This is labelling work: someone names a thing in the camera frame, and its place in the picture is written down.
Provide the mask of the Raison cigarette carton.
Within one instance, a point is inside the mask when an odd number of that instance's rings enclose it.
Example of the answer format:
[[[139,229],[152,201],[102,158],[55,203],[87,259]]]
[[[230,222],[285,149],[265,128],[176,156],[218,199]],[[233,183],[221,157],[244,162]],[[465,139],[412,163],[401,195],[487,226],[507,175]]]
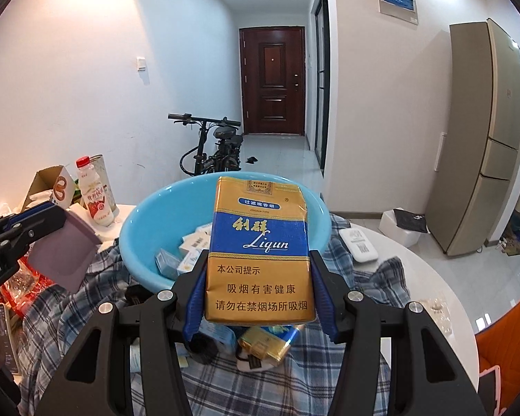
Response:
[[[179,276],[180,259],[164,249],[160,249],[155,255],[155,262],[157,270],[162,276],[173,281],[177,279]]]

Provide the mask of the yellow blue Liqun cigarette pack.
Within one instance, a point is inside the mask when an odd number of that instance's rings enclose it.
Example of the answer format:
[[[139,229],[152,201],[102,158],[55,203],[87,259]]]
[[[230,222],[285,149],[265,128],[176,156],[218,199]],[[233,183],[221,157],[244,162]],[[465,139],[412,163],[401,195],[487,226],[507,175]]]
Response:
[[[298,186],[219,178],[205,317],[235,326],[314,320],[307,207]]]

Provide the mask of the red snack bag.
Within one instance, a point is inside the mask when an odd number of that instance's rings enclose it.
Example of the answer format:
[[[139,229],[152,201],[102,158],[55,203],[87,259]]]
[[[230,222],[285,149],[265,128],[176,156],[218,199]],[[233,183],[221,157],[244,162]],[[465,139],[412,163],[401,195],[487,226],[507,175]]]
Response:
[[[33,302],[54,282],[33,268],[24,255],[17,261],[19,270],[0,288],[0,302],[7,304],[20,318],[24,318]]]

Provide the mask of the cardboard pretzel box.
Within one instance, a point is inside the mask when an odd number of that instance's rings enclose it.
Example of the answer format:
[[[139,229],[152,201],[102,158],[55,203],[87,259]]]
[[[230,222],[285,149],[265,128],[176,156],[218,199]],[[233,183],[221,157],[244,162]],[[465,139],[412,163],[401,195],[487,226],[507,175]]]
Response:
[[[34,175],[21,209],[34,208],[50,201],[61,208],[69,208],[75,196],[76,185],[63,165],[41,169]]]

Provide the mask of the white tissue packet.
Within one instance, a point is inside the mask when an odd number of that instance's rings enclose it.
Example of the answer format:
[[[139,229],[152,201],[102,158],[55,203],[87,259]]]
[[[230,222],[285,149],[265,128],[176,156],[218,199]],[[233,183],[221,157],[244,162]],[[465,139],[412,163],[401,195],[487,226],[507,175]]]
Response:
[[[444,298],[426,298],[420,300],[425,311],[431,316],[435,324],[445,337],[453,334],[453,327],[449,307]]]

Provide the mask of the orange chair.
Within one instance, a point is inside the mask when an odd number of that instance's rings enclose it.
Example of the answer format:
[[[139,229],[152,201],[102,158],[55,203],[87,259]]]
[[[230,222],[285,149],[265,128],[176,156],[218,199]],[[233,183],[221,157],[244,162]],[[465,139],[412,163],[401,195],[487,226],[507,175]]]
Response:
[[[500,409],[520,394],[520,302],[484,331],[476,334],[480,371],[500,370]]]

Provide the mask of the red cap drink bottle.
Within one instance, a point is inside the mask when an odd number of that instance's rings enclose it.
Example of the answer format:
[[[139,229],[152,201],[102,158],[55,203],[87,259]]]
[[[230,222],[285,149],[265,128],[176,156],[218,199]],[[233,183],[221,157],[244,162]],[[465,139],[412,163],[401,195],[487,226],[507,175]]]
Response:
[[[88,156],[79,158],[76,166],[81,196],[91,218],[101,226],[109,226],[114,216],[99,174]]]

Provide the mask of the blue plastic basin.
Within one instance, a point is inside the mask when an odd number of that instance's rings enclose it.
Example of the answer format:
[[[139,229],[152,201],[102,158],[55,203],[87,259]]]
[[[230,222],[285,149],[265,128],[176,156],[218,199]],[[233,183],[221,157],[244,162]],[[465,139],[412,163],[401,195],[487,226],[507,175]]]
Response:
[[[124,265],[134,279],[148,291],[171,289],[174,281],[158,271],[155,257],[161,250],[181,257],[182,237],[199,225],[212,222],[217,181],[220,176],[236,179],[295,184],[301,188],[307,207],[310,250],[324,253],[331,235],[330,212],[319,192],[282,176],[258,172],[223,172],[188,179],[161,188],[141,201],[124,220],[119,248]]]

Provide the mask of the gold wrapped cigarette pack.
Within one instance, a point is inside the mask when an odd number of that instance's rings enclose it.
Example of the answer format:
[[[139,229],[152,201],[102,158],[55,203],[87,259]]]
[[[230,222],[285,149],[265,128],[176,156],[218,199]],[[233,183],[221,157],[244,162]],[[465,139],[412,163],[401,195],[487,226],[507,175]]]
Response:
[[[239,337],[240,347],[260,361],[280,364],[304,325],[253,326]]]

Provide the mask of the white tall carton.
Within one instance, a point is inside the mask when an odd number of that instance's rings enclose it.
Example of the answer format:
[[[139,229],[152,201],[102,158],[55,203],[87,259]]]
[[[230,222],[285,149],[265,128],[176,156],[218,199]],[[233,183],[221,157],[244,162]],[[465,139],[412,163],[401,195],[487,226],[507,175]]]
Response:
[[[113,197],[112,187],[111,187],[111,183],[110,183],[108,173],[106,170],[106,164],[105,164],[103,155],[97,154],[97,155],[91,156],[90,161],[92,163],[92,166],[95,168],[96,173],[98,173],[98,175],[100,177],[100,180],[104,187],[104,191],[107,196],[109,205],[111,207],[111,211],[116,212],[117,205],[116,205],[115,199]]]

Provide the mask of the blue plaid shirt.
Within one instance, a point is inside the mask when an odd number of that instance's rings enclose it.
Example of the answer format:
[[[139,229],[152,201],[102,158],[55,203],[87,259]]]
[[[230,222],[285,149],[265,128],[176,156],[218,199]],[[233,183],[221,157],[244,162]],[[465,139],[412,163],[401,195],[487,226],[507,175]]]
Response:
[[[349,222],[331,217],[331,236],[323,260],[332,272],[372,300],[402,308],[410,300],[403,264],[392,257],[373,272],[354,268],[339,236]],[[17,347],[23,415],[32,415],[64,355],[103,302],[123,307],[135,284],[116,242],[99,252],[75,294],[50,286],[33,302],[22,323]],[[190,362],[182,371],[195,415],[325,415],[340,373],[344,346],[330,342],[321,326],[308,324],[284,361],[265,372],[242,372],[236,358],[219,354],[210,364]]]

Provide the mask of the white mobile router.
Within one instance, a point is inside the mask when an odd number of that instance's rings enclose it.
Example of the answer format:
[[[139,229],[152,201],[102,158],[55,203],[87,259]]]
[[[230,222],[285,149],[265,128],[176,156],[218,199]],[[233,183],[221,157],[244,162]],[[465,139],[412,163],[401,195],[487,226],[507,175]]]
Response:
[[[355,261],[366,263],[379,258],[378,252],[363,230],[356,227],[343,228],[339,230],[339,236]]]

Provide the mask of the white foam box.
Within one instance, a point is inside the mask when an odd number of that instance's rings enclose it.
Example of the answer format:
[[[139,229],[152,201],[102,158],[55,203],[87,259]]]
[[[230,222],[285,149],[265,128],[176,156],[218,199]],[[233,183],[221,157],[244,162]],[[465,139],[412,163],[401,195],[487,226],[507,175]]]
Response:
[[[422,235],[429,233],[424,215],[403,208],[384,212],[379,222],[379,231],[405,247],[415,245]]]

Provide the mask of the black folding bicycle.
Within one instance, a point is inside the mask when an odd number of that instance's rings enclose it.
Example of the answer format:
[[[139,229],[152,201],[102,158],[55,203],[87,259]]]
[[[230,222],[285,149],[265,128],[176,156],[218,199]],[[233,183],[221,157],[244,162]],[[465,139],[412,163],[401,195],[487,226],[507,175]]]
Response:
[[[179,160],[180,170],[187,176],[200,176],[220,172],[236,172],[240,167],[240,149],[243,135],[241,122],[228,118],[199,118],[190,113],[169,113],[174,124],[198,126],[199,141]]]

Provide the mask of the beige refrigerator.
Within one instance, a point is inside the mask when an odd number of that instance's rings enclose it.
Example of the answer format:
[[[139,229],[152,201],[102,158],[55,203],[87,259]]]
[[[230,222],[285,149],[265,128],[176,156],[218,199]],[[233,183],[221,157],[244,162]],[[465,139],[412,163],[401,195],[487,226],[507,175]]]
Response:
[[[515,175],[520,146],[520,48],[492,19],[450,27],[453,83],[447,134],[425,210],[449,257],[482,247]]]

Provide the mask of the dark red entrance door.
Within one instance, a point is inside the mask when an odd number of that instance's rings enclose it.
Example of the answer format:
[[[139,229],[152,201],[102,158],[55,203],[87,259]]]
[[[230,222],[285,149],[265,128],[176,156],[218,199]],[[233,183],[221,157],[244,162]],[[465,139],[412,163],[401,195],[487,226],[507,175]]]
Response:
[[[241,28],[240,70],[244,132],[305,132],[305,28]]]

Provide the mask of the black framed glass door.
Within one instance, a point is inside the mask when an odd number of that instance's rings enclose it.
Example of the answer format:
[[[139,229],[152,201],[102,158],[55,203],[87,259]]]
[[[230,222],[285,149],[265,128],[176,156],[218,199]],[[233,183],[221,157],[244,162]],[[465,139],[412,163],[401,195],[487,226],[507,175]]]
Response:
[[[330,118],[330,28],[328,0],[315,0],[315,104],[314,153],[325,173]]]

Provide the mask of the white wall switch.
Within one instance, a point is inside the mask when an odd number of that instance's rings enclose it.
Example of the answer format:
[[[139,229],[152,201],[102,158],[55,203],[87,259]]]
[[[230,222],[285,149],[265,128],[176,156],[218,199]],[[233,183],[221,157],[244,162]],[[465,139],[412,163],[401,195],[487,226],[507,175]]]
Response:
[[[144,57],[137,57],[137,71],[146,71],[146,60]]]

